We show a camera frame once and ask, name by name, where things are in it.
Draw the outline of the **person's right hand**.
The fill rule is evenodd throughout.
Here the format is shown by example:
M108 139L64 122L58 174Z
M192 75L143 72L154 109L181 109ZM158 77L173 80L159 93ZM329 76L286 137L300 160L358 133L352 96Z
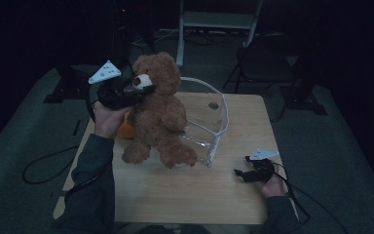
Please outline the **person's right hand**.
M267 182L257 181L256 186L265 198L284 195L284 185L279 177L279 166L274 164L274 174Z

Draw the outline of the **black stand base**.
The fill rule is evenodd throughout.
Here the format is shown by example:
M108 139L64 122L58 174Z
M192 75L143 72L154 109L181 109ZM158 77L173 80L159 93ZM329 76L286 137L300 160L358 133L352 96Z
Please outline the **black stand base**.
M311 110L316 115L326 115L326 110L313 94L313 89L322 72L318 58L302 56L292 66L292 71L295 81L290 86L280 86L280 93L284 99L280 116L286 109Z
M44 99L45 103L62 103L65 99L88 99L90 85L88 79L91 74L73 68L70 65L56 67L59 81L53 92Z

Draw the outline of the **black folding chair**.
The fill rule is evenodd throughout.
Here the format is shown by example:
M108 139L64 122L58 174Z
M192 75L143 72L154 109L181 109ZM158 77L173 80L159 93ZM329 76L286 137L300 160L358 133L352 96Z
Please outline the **black folding chair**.
M243 83L266 83L268 88L294 83L291 57L298 57L298 49L289 35L275 31L254 35L246 47L237 50L237 63L222 88L234 83L237 94Z

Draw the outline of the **dark equipment tower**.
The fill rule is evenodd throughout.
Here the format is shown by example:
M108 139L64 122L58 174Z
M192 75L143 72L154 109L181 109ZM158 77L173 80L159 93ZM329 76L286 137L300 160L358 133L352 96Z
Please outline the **dark equipment tower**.
M113 0L113 61L120 68L130 63L129 21L126 0Z

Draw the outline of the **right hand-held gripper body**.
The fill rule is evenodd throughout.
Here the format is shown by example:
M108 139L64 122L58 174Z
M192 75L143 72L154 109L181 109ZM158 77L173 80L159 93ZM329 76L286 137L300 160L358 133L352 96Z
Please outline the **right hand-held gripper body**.
M257 148L250 156L252 159L257 160L254 164L250 163L253 168L253 171L250 173L250 180L267 182L274 172L271 158L279 156L278 151Z

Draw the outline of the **white metal stand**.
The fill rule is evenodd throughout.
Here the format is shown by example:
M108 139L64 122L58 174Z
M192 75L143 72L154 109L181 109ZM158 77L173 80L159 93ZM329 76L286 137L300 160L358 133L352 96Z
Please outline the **white metal stand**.
M184 35L186 27L245 29L248 31L246 47L250 44L259 21L264 0L256 0L256 7L252 14L230 13L201 13L184 10L184 0L180 0L178 21L178 46L176 64L182 66L184 62Z

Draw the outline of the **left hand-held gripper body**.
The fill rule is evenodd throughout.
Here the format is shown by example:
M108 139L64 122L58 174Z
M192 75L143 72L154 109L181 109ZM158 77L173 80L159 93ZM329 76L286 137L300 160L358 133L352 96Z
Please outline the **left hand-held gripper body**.
M110 60L89 78L88 83L100 83L96 94L105 107L121 109L140 101L140 92L131 88L131 80L123 78L121 70Z

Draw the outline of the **brown teddy bear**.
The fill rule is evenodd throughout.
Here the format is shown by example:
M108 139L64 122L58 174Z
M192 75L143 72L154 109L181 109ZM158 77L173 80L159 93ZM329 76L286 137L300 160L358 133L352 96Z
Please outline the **brown teddy bear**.
M135 129L132 143L124 150L126 163L140 164L150 156L151 147L160 153L160 160L168 169L176 165L193 167L198 155L193 148L180 141L187 126L186 111L175 96L181 85L180 71L172 56L160 52L140 56L134 63L132 85L141 91L154 85L155 91L137 104L128 117Z

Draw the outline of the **person's left hand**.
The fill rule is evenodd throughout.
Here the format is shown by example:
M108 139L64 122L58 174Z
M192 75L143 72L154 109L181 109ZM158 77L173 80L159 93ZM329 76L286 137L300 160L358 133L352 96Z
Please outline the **person's left hand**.
M131 110L131 107L114 110L105 107L99 101L93 106L94 113L94 131L99 137L114 139L119 127L125 120L125 114Z

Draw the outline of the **orange plush toy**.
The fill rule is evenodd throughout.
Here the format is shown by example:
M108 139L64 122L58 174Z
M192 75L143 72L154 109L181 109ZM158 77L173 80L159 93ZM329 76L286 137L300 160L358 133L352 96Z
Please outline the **orange plush toy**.
M133 126L130 125L129 123L129 117L130 117L130 112L125 113L125 119L122 125L119 127L117 131L117 135L120 138L124 139L133 139L136 136L136 131Z

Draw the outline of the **clear bag with white trim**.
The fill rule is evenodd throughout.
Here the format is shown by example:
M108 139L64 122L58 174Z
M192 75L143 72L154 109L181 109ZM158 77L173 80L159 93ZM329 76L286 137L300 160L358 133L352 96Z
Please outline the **clear bag with white trim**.
M226 98L200 79L182 77L181 81L181 88L175 95L184 104L187 115L181 141L197 152L200 163L209 167L229 125Z

